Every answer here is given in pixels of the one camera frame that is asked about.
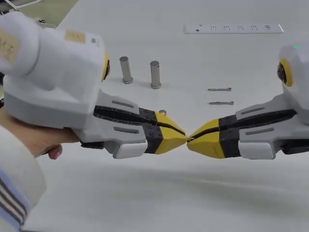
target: metal cylinder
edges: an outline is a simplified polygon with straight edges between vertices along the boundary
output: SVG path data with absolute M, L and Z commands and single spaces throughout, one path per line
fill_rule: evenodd
M 159 113 L 162 115 L 166 115 L 166 110 L 160 110 Z
M 159 62 L 154 60 L 150 62 L 150 72 L 151 72 L 151 88 L 158 89 L 161 88 L 160 82 L 160 65 Z
M 131 84 L 133 82 L 133 77 L 131 76 L 129 58 L 128 57 L 120 57 L 120 65 L 122 71 L 122 82 L 125 84 Z

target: label sticker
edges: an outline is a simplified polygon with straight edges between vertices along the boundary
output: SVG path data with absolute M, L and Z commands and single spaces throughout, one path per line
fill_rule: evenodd
M 13 65 L 16 59 L 20 42 L 12 35 L 0 29 L 0 57 Z
M 85 44 L 86 43 L 86 34 L 83 32 L 78 32 L 74 30 L 67 30 L 64 39 L 66 41 L 72 41 L 76 43 Z

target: white sleeve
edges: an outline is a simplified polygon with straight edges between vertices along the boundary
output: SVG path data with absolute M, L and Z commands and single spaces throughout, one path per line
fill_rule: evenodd
M 43 172 L 24 144 L 0 126 L 0 232 L 17 232 L 46 189 Z

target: electrical outlet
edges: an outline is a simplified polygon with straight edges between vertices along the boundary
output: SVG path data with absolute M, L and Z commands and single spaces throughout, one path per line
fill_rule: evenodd
M 185 25 L 185 34 L 280 34 L 280 24 L 196 24 Z

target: yellow ring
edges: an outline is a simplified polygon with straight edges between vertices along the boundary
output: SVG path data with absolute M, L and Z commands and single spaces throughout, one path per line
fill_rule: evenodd
M 286 76 L 286 82 L 284 82 L 284 84 L 287 87 L 291 87 L 292 84 L 293 84 L 293 79 L 292 79 L 292 72 L 291 72 L 291 69 L 290 69 L 290 64 L 285 58 L 282 58 L 280 60 L 280 64 L 282 64 L 282 66 L 284 68 L 285 76 Z
M 105 77 L 105 74 L 106 74 L 106 70 L 107 70 L 107 64 L 108 64 L 108 53 L 105 52 L 105 58 L 104 58 L 104 69 L 103 69 L 103 76 L 102 76 L 102 80 L 101 82 L 104 81 L 104 77 Z

